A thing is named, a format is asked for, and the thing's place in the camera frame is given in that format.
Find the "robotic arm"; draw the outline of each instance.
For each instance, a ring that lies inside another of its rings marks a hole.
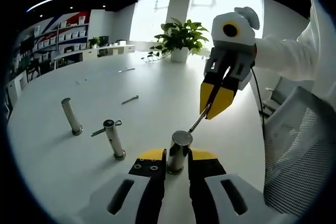
[[[214,18],[211,49],[201,84],[200,114],[212,119],[229,107],[237,90],[251,79],[254,66],[255,33],[259,29],[257,14],[250,7]]]

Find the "black cable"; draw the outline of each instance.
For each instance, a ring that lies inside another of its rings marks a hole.
[[[257,81],[257,77],[256,77],[256,74],[254,73],[254,71],[253,71],[253,68],[251,68],[251,70],[252,70],[252,73],[253,73],[253,76],[254,76],[254,79],[255,79],[255,81],[256,81],[256,85],[257,85],[257,90],[258,90],[258,96],[259,96],[259,102],[260,102],[260,108],[261,108],[261,116],[262,116],[262,134],[264,135],[264,129],[265,129],[265,119],[264,119],[264,110],[263,110],[263,103],[262,103],[262,101],[261,101],[261,95],[260,95],[260,90],[259,90],[259,85],[258,85],[258,81]]]

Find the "metal rod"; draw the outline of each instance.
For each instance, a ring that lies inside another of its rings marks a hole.
[[[196,127],[199,125],[199,123],[201,122],[201,120],[206,116],[206,113],[208,113],[210,107],[211,107],[211,104],[208,104],[208,106],[203,110],[203,112],[196,119],[196,121],[193,123],[193,125],[191,125],[191,127],[190,127],[190,129],[188,131],[189,133],[192,133],[196,129]]]
[[[124,104],[126,104],[126,103],[128,103],[128,102],[130,102],[130,101],[133,101],[133,100],[135,100],[135,99],[138,99],[138,98],[139,98],[139,96],[136,95],[136,96],[134,96],[134,97],[132,97],[132,98],[126,100],[126,101],[123,101],[123,102],[121,103],[121,105],[124,105]]]
[[[118,73],[123,73],[123,72],[130,71],[130,70],[135,70],[135,68],[123,69],[123,70],[118,71]]]
[[[65,116],[68,119],[68,122],[72,128],[72,133],[75,136],[78,136],[83,131],[83,126],[78,122],[78,120],[75,117],[75,114],[73,113],[73,109],[70,103],[70,98],[65,98],[61,101],[62,108],[64,110]]]
[[[97,130],[97,131],[93,132],[93,133],[91,134],[91,136],[97,136],[98,134],[103,133],[104,131],[105,131],[105,128],[102,128],[102,129],[100,129],[100,130]]]
[[[114,122],[113,120],[106,120],[103,122],[104,129],[106,131],[106,136],[109,139],[111,147],[114,151],[114,157],[117,160],[124,160],[126,157],[126,152],[121,147],[120,139],[117,133],[116,125],[121,125],[120,120]]]
[[[177,175],[183,171],[183,164],[192,141],[193,137],[189,132],[174,132],[167,162],[168,173]]]

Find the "window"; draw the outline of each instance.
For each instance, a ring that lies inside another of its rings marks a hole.
[[[132,18],[130,40],[156,41],[166,22],[170,0],[138,0]]]
[[[245,6],[251,7],[257,13],[260,29],[255,30],[255,33],[256,38],[261,38],[264,27],[264,0],[192,0],[187,18],[192,22],[201,22],[209,30],[209,33],[205,33],[209,42],[205,43],[204,47],[211,49],[213,47],[211,39],[213,19],[219,14],[233,12],[235,7]]]

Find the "white table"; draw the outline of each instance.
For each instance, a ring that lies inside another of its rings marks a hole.
[[[76,54],[81,54],[87,50],[103,50],[103,49],[118,49],[118,48],[126,48],[126,47],[134,47],[134,45],[116,45],[116,46],[105,46],[105,47],[97,47],[97,48],[91,48],[91,49],[84,49],[84,50],[77,50],[77,51],[71,51],[71,52],[66,52],[64,54],[58,55],[56,56],[53,61],[56,61],[58,59],[64,58],[64,57],[68,57],[70,55],[76,55]]]
[[[14,107],[8,124],[17,165],[39,203],[53,216],[75,214],[93,191],[117,173],[128,173],[151,148],[169,148],[176,130],[188,130],[198,117],[205,61],[186,65],[169,58],[145,63],[146,54],[102,57],[69,65],[33,80]],[[124,68],[132,71],[118,73]],[[121,102],[139,95],[139,99]],[[70,97],[84,131],[73,136],[61,107]],[[118,132],[127,156],[115,161],[105,134],[91,137],[105,119],[123,121]],[[257,189],[264,184],[261,123],[250,85],[234,103],[193,133],[193,147],[219,156],[228,173]],[[194,223],[187,169],[167,175],[159,223]]]

